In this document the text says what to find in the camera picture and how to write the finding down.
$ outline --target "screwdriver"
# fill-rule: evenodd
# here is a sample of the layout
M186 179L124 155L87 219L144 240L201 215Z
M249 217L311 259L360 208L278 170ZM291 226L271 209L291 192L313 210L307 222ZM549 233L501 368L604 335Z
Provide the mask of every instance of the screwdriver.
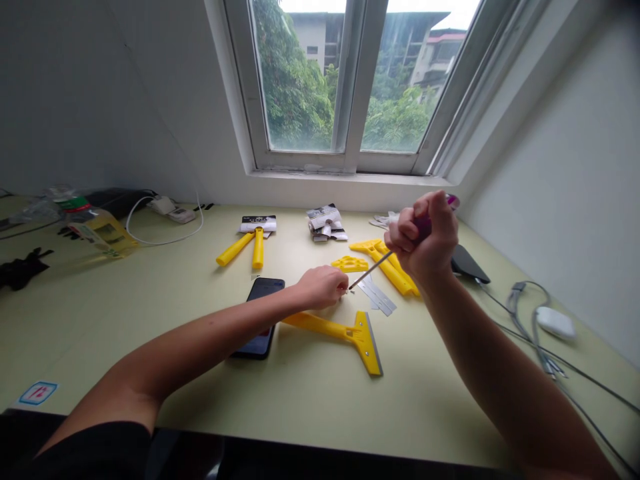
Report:
M446 195L446 199L447 199L448 206L451 207L451 210L455 211L460 206L460 199L458 197L456 197L455 195L447 194ZM419 232L418 239L415 241L415 244L417 245L418 243L422 242L422 240L424 240L425 238L427 238L431 234L431 219L429 218L429 214L427 213L426 215L424 215L424 216L422 216L420 218L414 219L413 222L414 222L415 226L418 227L418 232ZM373 266L369 270L364 272L358 278L358 280L356 280L355 282L353 282L351 284L351 286L349 287L349 290L354 288L358 283L360 283L360 281L363 278L365 278L368 274L370 274L372 271L374 271L376 268L378 268L378 266L382 262L384 262L386 259L388 259L391 256L392 253L393 253L392 251L387 252L384 257L382 257L375 264L373 264Z

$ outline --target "phone screen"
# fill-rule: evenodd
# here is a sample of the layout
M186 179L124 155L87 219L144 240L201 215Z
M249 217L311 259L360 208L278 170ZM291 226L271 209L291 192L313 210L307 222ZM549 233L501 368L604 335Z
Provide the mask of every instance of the phone screen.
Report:
M284 287L284 280L258 277L253 282L247 301L266 297L267 295L282 290ZM270 329L265 330L256 338L250 340L242 348L238 349L232 356L257 359L266 358L271 346L271 338L273 337L274 329L275 327L271 327Z

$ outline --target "power adapter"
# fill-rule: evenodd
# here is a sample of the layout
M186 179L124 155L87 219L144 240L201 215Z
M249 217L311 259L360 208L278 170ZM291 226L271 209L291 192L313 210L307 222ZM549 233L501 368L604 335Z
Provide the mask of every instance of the power adapter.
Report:
M535 314L542 329L563 340L575 340L573 321L568 316L549 307L538 307Z
M165 215L178 223L188 223L195 218L194 212L176 207L174 202L164 195L156 195L155 198L147 204L147 206L158 212L160 215Z

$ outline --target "yellow tool part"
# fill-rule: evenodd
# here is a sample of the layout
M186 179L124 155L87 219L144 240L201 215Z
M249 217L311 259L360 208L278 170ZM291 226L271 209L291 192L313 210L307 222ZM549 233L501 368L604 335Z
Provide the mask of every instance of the yellow tool part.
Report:
M385 245L384 242L376 243L375 244L375 249L378 250L378 252L382 253L383 255L389 252L389 249L387 248L387 246ZM395 253L392 253L389 256L389 261L393 265L393 268L398 270L398 273L400 275L402 275L402 278L404 278L405 282L407 282L409 284L413 294L416 297L419 297L420 296L420 290L418 290L418 286L415 284L415 282L409 276L409 274L407 272L405 272L404 270L402 270L402 267L400 266L400 260L398 260L398 256Z
M253 268L261 269L264 265L264 244L265 238L263 236L264 228L255 228L255 244L253 246Z
M255 232L245 233L242 238L240 238L240 240L238 240L236 243L226 249L222 255L216 258L216 262L218 262L218 265L220 265L221 267L225 267L254 237Z
M350 257L348 255L342 257L340 260L331 262L331 266L339 268L344 273L352 273L356 271L369 270L369 264L367 263L366 260L357 259L355 257Z
M378 262L382 258L382 253L378 252L378 250L375 249L375 246L380 242L382 242L382 240L375 239L366 242L352 243L349 248L351 250L368 253L373 261ZM396 287L402 295L408 295L412 292L411 286L405 281L403 276L400 275L400 272L398 272L392 264L388 261L384 261L380 264L380 268L387 278L391 280L393 286Z
M355 345L370 375L382 376L382 365L378 358L378 350L373 338L373 330L367 312L359 311L355 315L355 325L346 327L329 320L324 320L307 312L300 312L282 320L294 327L324 333Z

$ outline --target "window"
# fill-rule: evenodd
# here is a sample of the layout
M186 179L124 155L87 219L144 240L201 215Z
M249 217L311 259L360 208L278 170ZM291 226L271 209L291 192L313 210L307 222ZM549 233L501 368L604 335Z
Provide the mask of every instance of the window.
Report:
M518 2L307 4L225 0L256 167L436 173L431 159Z
M442 42L435 48L433 54L434 61L449 62L458 54L462 42Z

